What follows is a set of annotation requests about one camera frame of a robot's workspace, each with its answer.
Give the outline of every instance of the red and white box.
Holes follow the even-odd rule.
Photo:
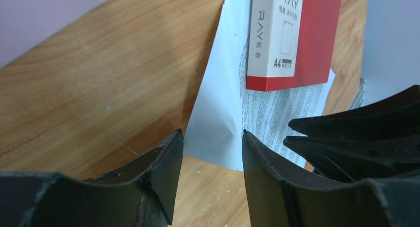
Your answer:
[[[341,0],[252,0],[246,88],[325,83]]]

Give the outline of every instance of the white paper sheet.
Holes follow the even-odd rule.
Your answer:
[[[298,135],[287,123],[321,115],[334,79],[321,85],[275,92],[245,89],[251,0],[225,0],[206,72],[188,123],[184,153],[228,169],[243,170],[242,133],[251,131],[269,148],[303,167],[284,147]]]

